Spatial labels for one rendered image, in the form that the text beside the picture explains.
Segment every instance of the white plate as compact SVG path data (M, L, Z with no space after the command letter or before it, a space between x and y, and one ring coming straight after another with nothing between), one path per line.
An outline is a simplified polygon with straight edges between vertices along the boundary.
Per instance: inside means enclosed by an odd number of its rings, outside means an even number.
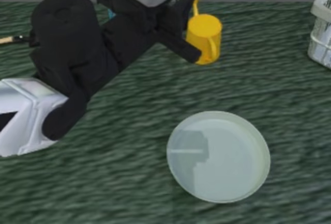
M270 169L269 149L260 132L247 120L218 111L182 121L169 138L167 160L187 192L214 203L252 195Z

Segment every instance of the green tablecloth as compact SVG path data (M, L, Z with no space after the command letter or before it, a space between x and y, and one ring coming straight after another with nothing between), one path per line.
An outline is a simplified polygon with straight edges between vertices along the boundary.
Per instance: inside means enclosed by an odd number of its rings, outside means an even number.
M191 65L155 46L93 98L60 143L1 159L0 223L331 223L331 72L306 55L311 4L201 5L224 24L221 60ZM27 33L34 6L0 3L0 37ZM30 76L28 52L1 47L0 78ZM246 118L269 145L269 177L246 200L200 201L168 169L171 131L206 110Z

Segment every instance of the yellow cup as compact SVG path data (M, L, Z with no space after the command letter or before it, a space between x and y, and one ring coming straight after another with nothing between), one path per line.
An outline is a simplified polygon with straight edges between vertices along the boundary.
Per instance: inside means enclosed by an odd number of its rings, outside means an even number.
M194 16L188 22L186 41L202 52L196 64L206 65L220 56L222 23L210 14L199 14L198 1L193 3Z

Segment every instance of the wire basket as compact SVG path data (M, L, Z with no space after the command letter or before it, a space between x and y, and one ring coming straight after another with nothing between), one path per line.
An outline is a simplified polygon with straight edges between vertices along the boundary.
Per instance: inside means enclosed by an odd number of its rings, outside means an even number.
M315 0L311 13L316 20L310 34L308 55L331 69L331 0Z

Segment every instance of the basket handle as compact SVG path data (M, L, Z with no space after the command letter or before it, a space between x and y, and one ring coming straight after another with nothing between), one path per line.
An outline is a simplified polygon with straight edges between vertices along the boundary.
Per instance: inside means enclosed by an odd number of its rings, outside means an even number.
M331 22L331 9L324 6L327 1L329 0L315 0L310 12L324 21Z

